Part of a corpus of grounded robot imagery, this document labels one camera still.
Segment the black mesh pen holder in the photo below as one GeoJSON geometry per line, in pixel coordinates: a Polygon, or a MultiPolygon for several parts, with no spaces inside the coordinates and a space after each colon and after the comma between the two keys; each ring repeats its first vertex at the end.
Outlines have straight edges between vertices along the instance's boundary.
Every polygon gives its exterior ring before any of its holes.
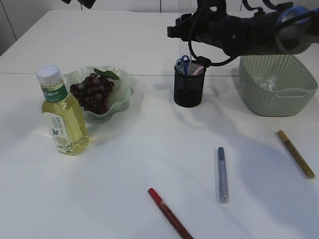
{"type": "Polygon", "coordinates": [[[203,95],[206,68],[199,75],[193,72],[199,65],[196,61],[189,64],[188,75],[184,75],[174,67],[174,101],[182,107],[191,108],[200,104],[203,95]]]}

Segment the green plastic basket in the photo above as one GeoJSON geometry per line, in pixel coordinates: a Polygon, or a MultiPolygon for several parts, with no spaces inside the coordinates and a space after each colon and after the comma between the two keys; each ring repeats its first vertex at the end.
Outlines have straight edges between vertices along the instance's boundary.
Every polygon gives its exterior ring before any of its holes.
{"type": "Polygon", "coordinates": [[[298,114],[318,88],[311,73],[292,55],[241,57],[239,83],[251,110],[269,117],[298,114]]]}

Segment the bottle cap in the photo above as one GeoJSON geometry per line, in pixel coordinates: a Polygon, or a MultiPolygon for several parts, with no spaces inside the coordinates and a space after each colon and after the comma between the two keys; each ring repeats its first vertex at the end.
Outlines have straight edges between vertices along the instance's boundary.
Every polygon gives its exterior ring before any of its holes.
{"type": "Polygon", "coordinates": [[[57,66],[43,66],[36,71],[36,77],[41,85],[51,86],[59,84],[62,74],[57,66]]]}

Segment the silver marker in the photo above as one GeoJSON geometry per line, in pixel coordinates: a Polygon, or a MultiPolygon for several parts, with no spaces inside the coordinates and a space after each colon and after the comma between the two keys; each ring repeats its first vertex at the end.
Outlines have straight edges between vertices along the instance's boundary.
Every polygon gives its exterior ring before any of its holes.
{"type": "Polygon", "coordinates": [[[226,172],[226,159],[224,148],[218,149],[218,178],[219,178],[219,201],[220,203],[228,203],[228,184],[226,172]]]}

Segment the grape leaf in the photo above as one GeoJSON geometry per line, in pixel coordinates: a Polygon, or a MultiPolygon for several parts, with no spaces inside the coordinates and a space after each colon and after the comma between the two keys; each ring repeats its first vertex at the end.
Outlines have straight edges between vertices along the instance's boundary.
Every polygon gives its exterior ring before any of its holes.
{"type": "Polygon", "coordinates": [[[103,71],[100,71],[99,69],[96,69],[96,68],[94,68],[93,69],[94,70],[94,72],[96,73],[96,74],[98,74],[99,76],[104,76],[104,72],[103,71]]]}
{"type": "Polygon", "coordinates": [[[119,77],[116,74],[114,74],[112,71],[104,72],[104,76],[107,77],[107,78],[111,78],[113,80],[118,80],[119,79],[119,77]]]}

